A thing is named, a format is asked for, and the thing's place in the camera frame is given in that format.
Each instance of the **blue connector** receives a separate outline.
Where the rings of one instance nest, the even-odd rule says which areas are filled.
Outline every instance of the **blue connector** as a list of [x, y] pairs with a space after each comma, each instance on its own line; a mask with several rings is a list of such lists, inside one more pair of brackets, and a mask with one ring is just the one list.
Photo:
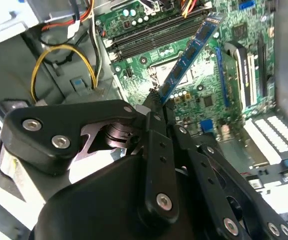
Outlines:
[[244, 10], [255, 5], [255, 0], [250, 0], [239, 4], [239, 10]]
[[219, 47], [215, 47], [215, 51], [216, 51], [216, 57], [217, 57], [217, 63], [218, 63], [219, 78], [220, 78], [220, 83], [222, 86], [224, 104], [228, 108], [229, 107], [229, 100], [227, 97], [227, 90], [226, 90], [226, 84], [225, 84], [225, 78], [224, 78], [224, 72], [223, 72], [222, 53], [220, 52]]
[[202, 120], [200, 121], [200, 127], [203, 133], [212, 132], [214, 128], [213, 121], [211, 119]]

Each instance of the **green circuit board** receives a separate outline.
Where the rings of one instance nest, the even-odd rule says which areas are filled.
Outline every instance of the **green circuit board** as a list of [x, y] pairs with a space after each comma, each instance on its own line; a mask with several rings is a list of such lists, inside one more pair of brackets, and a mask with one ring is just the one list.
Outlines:
[[168, 16], [179, 13], [178, 2], [172, 3], [170, 10], [163, 10], [162, 7], [158, 7], [158, 14], [146, 15], [145, 8], [138, 1], [134, 1], [125, 7], [113, 8], [111, 12], [99, 15], [96, 20], [103, 23], [103, 29], [106, 32], [106, 37], [112, 38], [122, 34], [129, 33], [135, 29], [151, 25], [159, 20], [166, 19]]
[[[242, 127], [243, 120], [253, 115], [265, 113], [275, 107], [275, 85], [268, 84], [268, 96], [261, 96], [257, 89], [257, 104], [242, 112], [239, 102], [238, 70], [236, 60], [224, 53], [224, 44], [236, 40], [242, 44], [249, 54], [256, 55], [259, 34], [264, 36], [266, 44], [267, 74], [274, 74], [274, 14], [266, 13], [265, 1], [256, 0], [256, 4], [248, 9], [239, 10], [237, 0], [213, 0], [217, 11], [227, 14], [220, 26], [219, 35], [214, 37], [209, 45], [200, 53], [194, 65], [181, 84], [171, 96], [175, 103], [177, 123], [186, 127], [191, 134], [201, 132], [200, 121], [211, 119], [214, 126], [228, 124], [237, 132]], [[102, 26], [108, 36], [115, 36], [116, 30], [129, 32], [120, 23], [111, 27], [115, 22], [124, 21], [118, 18], [123, 8], [99, 16]], [[154, 17], [166, 18], [170, 12], [157, 12]], [[138, 7], [138, 16], [144, 16], [144, 8]], [[184, 38], [139, 55], [112, 63], [112, 69], [120, 82], [123, 95], [132, 105], [140, 105], [153, 89], [162, 84], [167, 74], [175, 64], [176, 59], [184, 51], [190, 37]], [[218, 59], [214, 48], [222, 50], [222, 66], [227, 92], [222, 88]], [[259, 85], [259, 70], [255, 70], [256, 82]], [[224, 94], [227, 94], [229, 106], [225, 104]], [[220, 139], [220, 127], [214, 128], [214, 134]]]

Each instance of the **white wire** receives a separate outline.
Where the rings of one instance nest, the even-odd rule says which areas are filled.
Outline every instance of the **white wire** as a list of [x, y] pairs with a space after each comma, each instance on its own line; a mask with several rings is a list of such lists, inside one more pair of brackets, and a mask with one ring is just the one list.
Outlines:
[[98, 45], [98, 41], [97, 41], [97, 37], [96, 37], [96, 32], [95, 32], [95, 17], [94, 17], [94, 10], [92, 10], [92, 35], [93, 35], [93, 38], [94, 38], [94, 42], [95, 42], [95, 47], [97, 48], [98, 50], [98, 55], [99, 55], [99, 68], [98, 68], [98, 73], [96, 75], [96, 79], [97, 79], [97, 84], [98, 84], [98, 77], [99, 77], [99, 74], [100, 74], [100, 71], [102, 69], [102, 64], [103, 64], [103, 59], [102, 59], [102, 54], [100, 52], [100, 49], [99, 49], [99, 45]]

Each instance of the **yellow wire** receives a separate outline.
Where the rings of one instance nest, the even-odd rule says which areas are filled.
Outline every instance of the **yellow wire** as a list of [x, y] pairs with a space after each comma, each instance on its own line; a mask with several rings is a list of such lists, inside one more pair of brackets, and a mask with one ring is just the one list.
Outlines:
[[37, 71], [38, 71], [41, 63], [43, 62], [44, 58], [50, 52], [52, 52], [54, 50], [58, 50], [58, 49], [67, 49], [67, 50], [71, 50], [71, 51], [74, 51], [75, 53], [77, 53], [80, 56], [80, 58], [83, 60], [85, 65], [87, 66], [87, 69], [88, 69], [88, 71], [90, 73], [90, 76], [92, 78], [94, 87], [96, 88], [97, 85], [98, 85], [98, 82], [96, 80], [95, 73], [94, 73], [94, 70], [93, 70], [92, 66], [89, 64], [87, 58], [85, 58], [84, 55], [80, 51], [78, 51], [76, 48], [74, 48], [74, 47], [72, 47], [70, 45], [67, 45], [67, 44], [62, 44], [62, 45], [53, 46], [53, 47], [51, 46], [39, 56], [39, 58], [36, 61], [36, 65], [34, 67], [33, 73], [32, 73], [31, 82], [30, 82], [30, 94], [31, 94], [31, 96], [32, 96], [32, 98], [34, 99], [35, 102], [37, 102], [37, 99], [34, 96], [34, 88], [35, 88]]
[[189, 0], [189, 2], [188, 2], [188, 4], [187, 4], [187, 7], [185, 8], [185, 10], [184, 10], [183, 13], [182, 13], [182, 15], [184, 16], [184, 18], [187, 17], [188, 10], [189, 10], [190, 5], [192, 4], [192, 1], [193, 1], [193, 0]]

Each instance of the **memory chip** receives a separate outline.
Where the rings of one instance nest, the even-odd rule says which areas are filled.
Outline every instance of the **memory chip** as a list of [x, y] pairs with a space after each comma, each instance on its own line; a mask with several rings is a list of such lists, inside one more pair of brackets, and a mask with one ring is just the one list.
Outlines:
[[248, 24], [246, 22], [233, 26], [232, 34], [234, 40], [241, 40], [248, 37]]
[[169, 88], [170, 88], [170, 84], [169, 84], [169, 82], [167, 82], [167, 83], [162, 87], [162, 94], [163, 94], [163, 95], [166, 95], [166, 93], [168, 92]]
[[212, 96], [206, 96], [204, 97], [204, 103], [205, 103], [205, 107], [211, 107], [213, 105], [213, 99]]
[[174, 78], [177, 79], [180, 72], [182, 71], [182, 67], [181, 66], [176, 66], [173, 70], [173, 74], [174, 74]]
[[187, 51], [186, 51], [186, 58], [190, 60], [193, 56], [194, 53], [196, 52], [196, 48], [194, 46], [191, 46]]
[[210, 30], [211, 30], [211, 28], [205, 24], [204, 27], [202, 28], [202, 30], [198, 34], [198, 39], [203, 41]]

